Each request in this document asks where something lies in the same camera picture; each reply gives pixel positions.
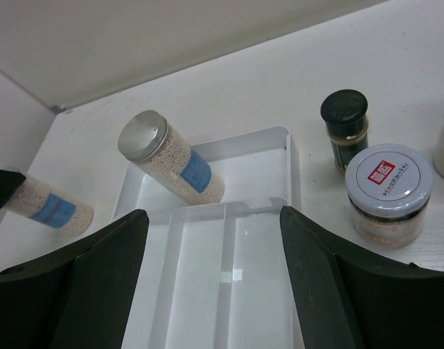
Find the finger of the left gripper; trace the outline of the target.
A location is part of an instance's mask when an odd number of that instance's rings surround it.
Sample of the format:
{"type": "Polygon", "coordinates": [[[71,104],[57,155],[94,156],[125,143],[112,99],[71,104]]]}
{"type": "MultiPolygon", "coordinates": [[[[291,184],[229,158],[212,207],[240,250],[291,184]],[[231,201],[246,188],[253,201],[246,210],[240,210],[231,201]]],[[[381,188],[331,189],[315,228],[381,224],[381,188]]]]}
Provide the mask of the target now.
{"type": "Polygon", "coordinates": [[[18,171],[0,169],[0,209],[14,196],[26,176],[18,171]]]}

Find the silver-lid bead jar blue label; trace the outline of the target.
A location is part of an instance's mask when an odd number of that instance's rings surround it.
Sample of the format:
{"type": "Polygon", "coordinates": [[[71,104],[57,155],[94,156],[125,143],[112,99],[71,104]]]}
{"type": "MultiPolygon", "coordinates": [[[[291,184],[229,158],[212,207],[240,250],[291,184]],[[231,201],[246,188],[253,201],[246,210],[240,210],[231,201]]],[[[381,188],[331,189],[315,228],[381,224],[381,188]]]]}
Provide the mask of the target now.
{"type": "Polygon", "coordinates": [[[118,137],[118,150],[186,204],[222,200],[222,178],[156,111],[143,111],[126,124],[118,137]]]}

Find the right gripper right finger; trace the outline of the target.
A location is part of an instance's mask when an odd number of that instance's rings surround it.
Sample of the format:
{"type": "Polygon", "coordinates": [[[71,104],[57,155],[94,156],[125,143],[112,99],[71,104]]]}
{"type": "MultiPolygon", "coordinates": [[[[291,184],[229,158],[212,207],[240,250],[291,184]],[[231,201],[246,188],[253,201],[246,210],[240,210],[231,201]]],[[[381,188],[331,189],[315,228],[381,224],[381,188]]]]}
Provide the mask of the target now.
{"type": "Polygon", "coordinates": [[[444,272],[364,249],[291,206],[280,231],[306,348],[444,348],[444,272]]]}

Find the black-cap dark spice bottle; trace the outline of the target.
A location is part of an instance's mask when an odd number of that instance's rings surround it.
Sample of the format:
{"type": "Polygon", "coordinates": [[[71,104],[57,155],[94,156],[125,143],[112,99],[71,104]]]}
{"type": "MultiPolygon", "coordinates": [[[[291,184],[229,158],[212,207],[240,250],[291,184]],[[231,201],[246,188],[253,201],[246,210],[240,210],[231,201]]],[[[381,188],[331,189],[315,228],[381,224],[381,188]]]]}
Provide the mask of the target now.
{"type": "Polygon", "coordinates": [[[330,94],[320,107],[334,162],[345,171],[351,160],[368,147],[368,101],[362,92],[342,89],[330,94]]]}

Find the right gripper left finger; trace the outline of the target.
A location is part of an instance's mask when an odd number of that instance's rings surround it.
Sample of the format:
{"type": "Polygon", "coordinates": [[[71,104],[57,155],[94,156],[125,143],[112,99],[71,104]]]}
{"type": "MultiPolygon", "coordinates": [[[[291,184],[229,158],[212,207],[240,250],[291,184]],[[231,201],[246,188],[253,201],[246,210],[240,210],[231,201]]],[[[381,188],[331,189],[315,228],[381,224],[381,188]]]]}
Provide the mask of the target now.
{"type": "Polygon", "coordinates": [[[0,348],[120,348],[148,227],[136,209],[0,272],[0,348]]]}

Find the white-lid red-label jar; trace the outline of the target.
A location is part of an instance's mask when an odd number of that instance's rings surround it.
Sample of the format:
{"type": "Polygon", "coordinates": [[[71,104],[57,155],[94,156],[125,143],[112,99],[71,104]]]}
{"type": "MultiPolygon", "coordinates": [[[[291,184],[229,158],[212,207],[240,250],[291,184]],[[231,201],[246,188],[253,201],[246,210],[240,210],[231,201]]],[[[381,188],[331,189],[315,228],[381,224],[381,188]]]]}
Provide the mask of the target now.
{"type": "Polygon", "coordinates": [[[421,232],[433,170],[420,152],[386,143],[359,152],[345,171],[356,231],[382,246],[402,247],[421,232]]]}

